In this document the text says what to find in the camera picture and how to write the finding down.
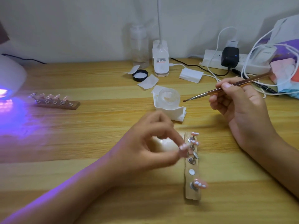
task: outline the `white wall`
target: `white wall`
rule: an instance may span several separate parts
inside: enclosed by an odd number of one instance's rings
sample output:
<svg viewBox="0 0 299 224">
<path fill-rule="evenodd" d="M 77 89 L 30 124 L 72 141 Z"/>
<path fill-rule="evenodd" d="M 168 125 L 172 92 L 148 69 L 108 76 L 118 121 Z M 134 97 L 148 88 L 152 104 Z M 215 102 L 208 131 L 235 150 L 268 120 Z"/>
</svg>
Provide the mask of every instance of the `white wall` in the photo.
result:
<svg viewBox="0 0 299 224">
<path fill-rule="evenodd" d="M 299 0 L 162 0 L 162 28 L 171 57 L 215 49 L 219 31 L 238 29 L 239 47 L 253 43 L 278 19 L 299 14 Z M 148 27 L 159 37 L 156 0 L 0 0 L 7 52 L 45 62 L 130 59 L 128 28 Z M 220 49 L 233 29 L 223 33 Z"/>
</svg>

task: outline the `power strip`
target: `power strip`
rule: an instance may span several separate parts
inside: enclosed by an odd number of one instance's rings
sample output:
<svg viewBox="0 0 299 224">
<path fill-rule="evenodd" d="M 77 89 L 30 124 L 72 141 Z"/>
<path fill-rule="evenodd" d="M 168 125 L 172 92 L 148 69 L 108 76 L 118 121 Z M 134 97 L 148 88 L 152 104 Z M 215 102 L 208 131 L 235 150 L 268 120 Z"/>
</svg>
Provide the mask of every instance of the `power strip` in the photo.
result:
<svg viewBox="0 0 299 224">
<path fill-rule="evenodd" d="M 206 49 L 204 52 L 204 59 L 202 61 L 201 66 L 207 67 L 208 63 L 210 62 L 215 50 Z M 215 56 L 213 57 L 212 61 L 209 64 L 209 67 L 218 68 L 218 69 L 224 69 L 227 70 L 227 67 L 223 67 L 221 65 L 221 54 L 222 51 L 217 51 Z M 245 64 L 245 60 L 247 58 L 247 54 L 240 54 L 240 60 L 235 67 L 238 71 L 242 71 L 243 65 Z M 271 69 L 270 64 L 264 65 L 264 66 L 258 66 L 248 63 L 246 66 L 246 73 L 247 74 L 254 74 L 254 75 L 261 75 L 266 72 L 269 72 Z"/>
</svg>

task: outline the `label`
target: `label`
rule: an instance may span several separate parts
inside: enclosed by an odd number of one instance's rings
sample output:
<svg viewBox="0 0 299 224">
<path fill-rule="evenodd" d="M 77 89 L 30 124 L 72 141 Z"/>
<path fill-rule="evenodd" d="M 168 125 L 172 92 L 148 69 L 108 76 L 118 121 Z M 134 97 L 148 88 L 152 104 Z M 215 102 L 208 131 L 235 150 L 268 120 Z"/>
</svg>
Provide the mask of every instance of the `label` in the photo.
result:
<svg viewBox="0 0 299 224">
<path fill-rule="evenodd" d="M 156 63 L 165 63 L 165 62 L 166 62 L 165 58 L 160 58 L 160 59 L 157 59 Z"/>
</svg>

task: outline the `charger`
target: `charger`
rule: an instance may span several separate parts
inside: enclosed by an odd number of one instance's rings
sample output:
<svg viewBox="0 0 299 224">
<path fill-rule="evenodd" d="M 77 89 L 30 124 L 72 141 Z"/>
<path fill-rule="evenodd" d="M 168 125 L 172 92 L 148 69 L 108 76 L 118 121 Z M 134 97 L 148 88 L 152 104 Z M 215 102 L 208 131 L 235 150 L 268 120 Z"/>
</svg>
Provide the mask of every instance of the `charger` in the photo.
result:
<svg viewBox="0 0 299 224">
<path fill-rule="evenodd" d="M 238 65 L 240 60 L 239 48 L 225 47 L 221 55 L 221 65 L 229 70 Z"/>
</svg>

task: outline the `uv nail lamp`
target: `uv nail lamp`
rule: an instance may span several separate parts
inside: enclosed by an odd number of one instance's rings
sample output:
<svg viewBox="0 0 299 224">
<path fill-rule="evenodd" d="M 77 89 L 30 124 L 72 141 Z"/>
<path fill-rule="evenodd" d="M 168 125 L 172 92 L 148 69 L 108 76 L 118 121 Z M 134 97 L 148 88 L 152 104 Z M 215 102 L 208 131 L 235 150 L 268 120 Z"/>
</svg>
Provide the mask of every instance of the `uv nail lamp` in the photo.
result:
<svg viewBox="0 0 299 224">
<path fill-rule="evenodd" d="M 23 85 L 25 69 L 12 59 L 0 55 L 0 100 L 10 99 Z"/>
</svg>

